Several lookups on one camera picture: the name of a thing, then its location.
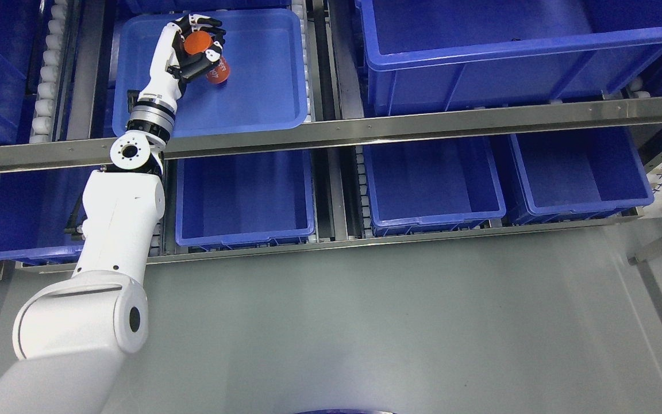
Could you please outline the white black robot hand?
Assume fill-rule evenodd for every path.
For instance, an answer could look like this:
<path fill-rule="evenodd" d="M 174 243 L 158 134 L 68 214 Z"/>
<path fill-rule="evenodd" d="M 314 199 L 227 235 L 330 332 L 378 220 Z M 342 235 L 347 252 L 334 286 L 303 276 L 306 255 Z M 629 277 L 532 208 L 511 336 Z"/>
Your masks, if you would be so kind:
<path fill-rule="evenodd" d="M 176 110 L 177 101 L 189 84 L 182 78 L 182 63 L 187 60 L 183 44 L 187 36 L 201 29 L 226 35 L 222 21 L 200 14 L 183 15 L 163 27 L 151 61 L 149 83 L 139 92 L 137 102 L 153 102 Z"/>

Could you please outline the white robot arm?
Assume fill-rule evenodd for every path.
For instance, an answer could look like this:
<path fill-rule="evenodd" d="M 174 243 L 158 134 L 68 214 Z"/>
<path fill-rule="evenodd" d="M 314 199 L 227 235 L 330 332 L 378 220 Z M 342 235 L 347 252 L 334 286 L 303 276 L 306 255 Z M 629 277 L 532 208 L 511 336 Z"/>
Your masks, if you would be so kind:
<path fill-rule="evenodd" d="M 144 273 L 166 198 L 162 152 L 175 97 L 141 93 L 111 165 L 82 193 L 84 246 L 72 276 L 21 307 L 17 361 L 0 378 L 0 413 L 100 413 L 128 356 L 149 333 Z"/>

